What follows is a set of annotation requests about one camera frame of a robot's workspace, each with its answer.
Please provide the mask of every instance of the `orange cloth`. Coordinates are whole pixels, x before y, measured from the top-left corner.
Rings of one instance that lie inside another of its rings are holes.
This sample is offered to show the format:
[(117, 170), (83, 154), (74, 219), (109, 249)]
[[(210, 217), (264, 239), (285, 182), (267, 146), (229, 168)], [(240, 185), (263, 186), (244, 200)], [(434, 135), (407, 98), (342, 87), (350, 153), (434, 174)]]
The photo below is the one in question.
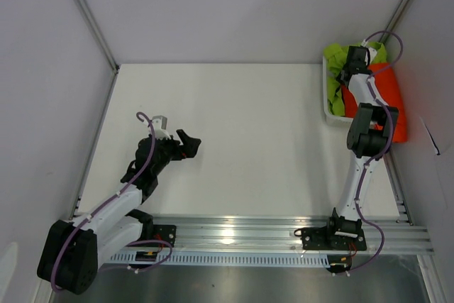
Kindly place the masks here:
[[(389, 63), (378, 63), (369, 65), (369, 70), (376, 72)], [(396, 76), (392, 68), (375, 75), (375, 85), (382, 98), (388, 103), (389, 106), (394, 106), (399, 110), (399, 118), (397, 119), (396, 130), (392, 142), (406, 142), (406, 116), (404, 110), (404, 102), (399, 91), (399, 84), (397, 83)], [(345, 117), (355, 117), (358, 106), (356, 105), (355, 97), (348, 89), (342, 86), (343, 103), (345, 104)]]

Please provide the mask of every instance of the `green cloth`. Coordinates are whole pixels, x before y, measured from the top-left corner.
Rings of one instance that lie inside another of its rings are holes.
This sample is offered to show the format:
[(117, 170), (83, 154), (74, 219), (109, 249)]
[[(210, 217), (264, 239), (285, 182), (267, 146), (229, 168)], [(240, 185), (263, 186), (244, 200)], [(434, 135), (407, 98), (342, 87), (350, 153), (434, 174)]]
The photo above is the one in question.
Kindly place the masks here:
[[(372, 64), (387, 62), (387, 52), (383, 44), (378, 42), (369, 42), (368, 46), (377, 51), (377, 55), (373, 59)], [(335, 76), (339, 75), (345, 62), (347, 62), (348, 47), (349, 45), (340, 46), (339, 44), (334, 43), (327, 46), (323, 50), (323, 56), (325, 56), (328, 64), (328, 70)], [(341, 84), (336, 81), (334, 77), (329, 76), (326, 84), (330, 112), (336, 116), (345, 116), (345, 106), (342, 100)]]

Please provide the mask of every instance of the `white table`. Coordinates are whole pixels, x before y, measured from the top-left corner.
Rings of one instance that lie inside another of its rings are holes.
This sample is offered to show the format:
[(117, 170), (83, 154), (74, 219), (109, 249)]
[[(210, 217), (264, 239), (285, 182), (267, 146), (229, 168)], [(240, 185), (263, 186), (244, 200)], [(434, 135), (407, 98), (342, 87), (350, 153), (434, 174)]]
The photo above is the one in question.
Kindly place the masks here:
[[(142, 205), (152, 214), (328, 216), (348, 170), (348, 130), (325, 122), (320, 65), (122, 65), (79, 211), (115, 192), (137, 143), (137, 111), (168, 118), (202, 144), (171, 162)], [(384, 163), (364, 214), (396, 219)]]

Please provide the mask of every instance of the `purple cable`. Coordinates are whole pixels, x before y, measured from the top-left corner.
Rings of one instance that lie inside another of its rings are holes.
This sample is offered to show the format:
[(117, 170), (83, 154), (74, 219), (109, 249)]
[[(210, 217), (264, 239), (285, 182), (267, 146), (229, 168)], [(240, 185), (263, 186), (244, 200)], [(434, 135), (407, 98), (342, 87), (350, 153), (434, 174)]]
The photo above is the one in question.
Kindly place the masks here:
[[(155, 144), (156, 144), (156, 138), (155, 138), (155, 130), (153, 128), (153, 125), (151, 123), (151, 120), (148, 118), (146, 114), (144, 114), (142, 111), (139, 111), (135, 115), (139, 121), (143, 122), (144, 119), (148, 122), (148, 126), (150, 127), (151, 130), (151, 147), (150, 147), (150, 153), (148, 154), (147, 160), (143, 164), (142, 168), (139, 169), (139, 171), (133, 176), (131, 180), (127, 184), (123, 186), (123, 188), (120, 189), (120, 194), (123, 194), (128, 187), (140, 176), (140, 174), (143, 173), (143, 171), (146, 169), (148, 164), (151, 161), (151, 157), (153, 156), (153, 152), (155, 151)], [(108, 198), (105, 202), (100, 204), (92, 213), (91, 216), (92, 218), (96, 216), (104, 207), (106, 207), (108, 204), (110, 204), (114, 199), (118, 198), (117, 194), (114, 194), (112, 197)], [(54, 266), (52, 268), (52, 272), (50, 274), (50, 286), (52, 287), (52, 290), (54, 292), (61, 292), (63, 289), (59, 288), (57, 284), (55, 283), (56, 277), (57, 277), (57, 271), (58, 267), (60, 266), (60, 263), (62, 261), (63, 255), (65, 254), (65, 251), (68, 249), (68, 246), (70, 245), (72, 239), (74, 236), (77, 234), (77, 232), (86, 224), (88, 223), (88, 219), (85, 218), (82, 220), (82, 222), (76, 226), (74, 230), (72, 230), (71, 234), (68, 236), (66, 241), (63, 243), (62, 248), (60, 249), (60, 252), (57, 255), (57, 258), (55, 259)]]
[[(166, 262), (167, 260), (169, 260), (169, 258), (172, 256), (172, 252), (173, 252), (173, 247), (172, 247), (172, 244), (169, 243), (168, 241), (161, 241), (159, 239), (150, 239), (148, 241), (134, 241), (132, 243), (129, 243), (127, 246), (136, 246), (136, 245), (142, 245), (142, 244), (148, 244), (148, 243), (159, 243), (159, 244), (163, 244), (163, 245), (166, 245), (168, 248), (169, 248), (169, 254), (166, 255), (162, 260), (160, 260), (159, 262), (156, 262), (150, 266), (147, 266), (146, 268), (143, 268), (143, 269), (137, 269), (137, 272), (145, 272), (145, 271), (149, 271), (153, 268), (156, 268), (158, 267), (159, 265), (163, 264), (164, 262)], [(125, 268), (124, 266), (112, 266), (110, 268), (106, 268), (106, 269), (103, 269), (103, 270), (100, 270), (99, 272), (104, 272), (104, 271), (109, 271), (109, 270), (113, 270), (113, 269), (124, 269), (124, 270), (129, 270), (128, 268)]]
[[(367, 37), (365, 40), (368, 41), (369, 39), (371, 39), (374, 35), (377, 35), (379, 33), (388, 33), (390, 35), (393, 35), (398, 41), (399, 41), (399, 44), (400, 44), (400, 52), (399, 54), (397, 55), (397, 58), (392, 62), (390, 63), (389, 65), (387, 65), (386, 67), (383, 67), (382, 69), (376, 71), (376, 72), (373, 72), (368, 78), (367, 80), (371, 79), (372, 77), (374, 77), (375, 75), (389, 69), (390, 67), (394, 66), (394, 64), (396, 64), (396, 62), (400, 59), (400, 57), (402, 56), (402, 53), (404, 52), (404, 42), (402, 42), (402, 39), (394, 32), (391, 32), (391, 31), (386, 31), (386, 30), (382, 30), (382, 31), (377, 31), (375, 33), (373, 33), (372, 35), (370, 35), (369, 37)], [(375, 260), (378, 255), (382, 252), (382, 249), (383, 249), (383, 246), (384, 246), (384, 232), (383, 230), (380, 228), (380, 226), (378, 226), (377, 224), (375, 223), (372, 223), (371, 221), (368, 221), (364, 215), (362, 214), (361, 212), (361, 208), (360, 208), (360, 205), (358, 204), (359, 200), (360, 200), (360, 193), (361, 193), (361, 187), (362, 187), (362, 183), (364, 182), (364, 179), (365, 179), (365, 176), (366, 176), (366, 173), (367, 173), (367, 166), (370, 165), (370, 163), (372, 162), (372, 160), (378, 160), (380, 159), (388, 150), (389, 148), (391, 147), (391, 144), (392, 144), (392, 137), (394, 135), (394, 125), (392, 123), (392, 117), (391, 117), (391, 113), (389, 112), (389, 109), (387, 106), (384, 105), (383, 102), (381, 102), (378, 98), (377, 98), (377, 95), (375, 94), (374, 92), (374, 89), (372, 88), (372, 85), (367, 82), (367, 88), (369, 89), (373, 99), (383, 108), (384, 112), (386, 113), (386, 116), (387, 116), (387, 119), (388, 119), (388, 122), (389, 122), (389, 131), (390, 131), (390, 135), (388, 137), (388, 140), (386, 141), (386, 145), (384, 146), (384, 148), (378, 153), (376, 154), (375, 156), (372, 156), (369, 160), (366, 161), (366, 163), (364, 164), (364, 168), (362, 169), (362, 172), (361, 172), (361, 176), (360, 176), (360, 181), (358, 182), (358, 188), (356, 189), (356, 195), (355, 195), (355, 206), (356, 206), (356, 211), (358, 212), (358, 215), (360, 216), (361, 220), (363, 222), (365, 222), (367, 225), (369, 226), (372, 226), (372, 227), (375, 227), (380, 235), (381, 235), (381, 241), (380, 241), (380, 246), (378, 247), (377, 251), (375, 252), (375, 254), (369, 258), (365, 263), (357, 266), (356, 268), (353, 268), (351, 269), (349, 272), (353, 272), (353, 271), (356, 271), (356, 270), (359, 270), (360, 268), (363, 268), (365, 267), (367, 264), (370, 264), (373, 260)]]

